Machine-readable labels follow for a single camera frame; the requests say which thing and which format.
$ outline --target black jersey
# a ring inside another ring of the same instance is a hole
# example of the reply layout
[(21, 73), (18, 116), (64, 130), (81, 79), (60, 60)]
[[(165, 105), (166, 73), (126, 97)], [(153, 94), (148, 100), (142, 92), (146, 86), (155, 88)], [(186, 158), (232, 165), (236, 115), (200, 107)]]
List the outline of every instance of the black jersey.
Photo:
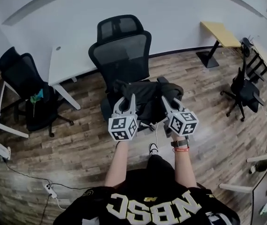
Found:
[(239, 225), (240, 220), (211, 190), (186, 188), (175, 181), (154, 187), (137, 181), (118, 189), (87, 190), (56, 218), (54, 225), (60, 224)]

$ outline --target wooden desk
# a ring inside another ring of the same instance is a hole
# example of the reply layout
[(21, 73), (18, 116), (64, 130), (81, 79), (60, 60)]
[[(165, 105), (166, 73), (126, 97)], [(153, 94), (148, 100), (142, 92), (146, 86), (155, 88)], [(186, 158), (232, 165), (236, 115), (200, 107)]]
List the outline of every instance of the wooden desk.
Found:
[(200, 58), (206, 68), (213, 68), (219, 66), (216, 59), (213, 57), (215, 50), (221, 43), (223, 47), (240, 47), (241, 43), (236, 37), (228, 30), (221, 22), (205, 22), (200, 23), (207, 28), (208, 31), (217, 39), (210, 52), (197, 52), (197, 56)]
[(251, 66), (251, 64), (257, 59), (259, 58), (260, 61), (259, 63), (255, 66), (255, 68), (251, 71), (252, 73), (258, 69), (262, 64), (265, 65), (265, 69), (264, 71), (261, 73), (261, 75), (264, 75), (267, 72), (267, 51), (264, 49), (264, 47), (257, 41), (253, 41), (253, 50), (255, 52), (255, 56), (254, 58), (250, 61), (250, 63), (247, 65), (247, 67), (249, 68)]
[[(248, 158), (246, 162), (252, 163), (263, 160), (267, 160), (267, 154), (259, 157)], [(261, 174), (261, 178), (253, 187), (236, 186), (224, 183), (219, 185), (219, 188), (222, 189), (252, 194), (251, 225), (267, 224), (267, 212), (263, 215), (260, 215), (262, 208), (267, 203), (267, 169), (264, 172), (261, 172)]]

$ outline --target baseboard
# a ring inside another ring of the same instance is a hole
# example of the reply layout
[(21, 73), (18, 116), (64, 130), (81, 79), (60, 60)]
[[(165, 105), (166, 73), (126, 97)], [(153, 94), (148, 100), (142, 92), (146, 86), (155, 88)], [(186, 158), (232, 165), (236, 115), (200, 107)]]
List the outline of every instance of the baseboard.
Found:
[[(212, 49), (212, 48), (213, 48), (213, 46), (185, 48), (185, 49), (179, 49), (179, 50), (173, 50), (173, 51), (168, 51), (168, 52), (160, 52), (160, 53), (156, 53), (156, 54), (151, 54), (151, 55), (149, 55), (149, 58), (156, 58), (156, 57), (165, 56), (165, 55), (174, 54), (174, 53), (183, 53), (183, 52), (197, 51), (197, 50), (203, 50), (203, 49)], [(94, 74), (97, 72), (99, 72), (98, 69), (95, 69), (91, 72), (79, 75), (77, 77), (81, 78), (81, 77), (85, 77), (85, 76), (88, 76), (88, 75), (91, 75), (91, 74)]]
[(213, 46), (184, 48), (184, 49), (179, 49), (179, 50), (151, 54), (149, 55), (149, 58), (156, 58), (156, 57), (165, 56), (165, 55), (174, 54), (174, 53), (183, 53), (183, 52), (197, 51), (197, 50), (203, 50), (203, 49), (212, 49), (212, 48)]

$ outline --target green plant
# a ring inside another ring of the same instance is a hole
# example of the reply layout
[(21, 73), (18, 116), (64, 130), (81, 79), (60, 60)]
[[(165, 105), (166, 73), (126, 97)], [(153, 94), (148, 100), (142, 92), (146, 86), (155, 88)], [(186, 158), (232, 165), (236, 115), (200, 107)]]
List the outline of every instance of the green plant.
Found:
[(34, 111), (35, 111), (35, 104), (41, 99), (38, 95), (34, 95), (30, 97), (30, 102), (33, 104), (33, 117), (34, 117)]

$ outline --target hand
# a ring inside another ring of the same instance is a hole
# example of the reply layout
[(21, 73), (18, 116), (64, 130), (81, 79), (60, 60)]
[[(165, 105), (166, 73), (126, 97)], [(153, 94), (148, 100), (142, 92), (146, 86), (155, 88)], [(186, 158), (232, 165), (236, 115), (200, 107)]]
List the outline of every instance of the hand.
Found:
[(185, 136), (180, 137), (180, 136), (178, 136), (178, 135), (177, 135), (176, 133), (174, 133), (174, 132), (172, 132), (171, 137), (172, 137), (172, 139), (173, 139), (174, 142), (175, 142), (175, 141), (182, 141), (182, 140), (185, 140)]

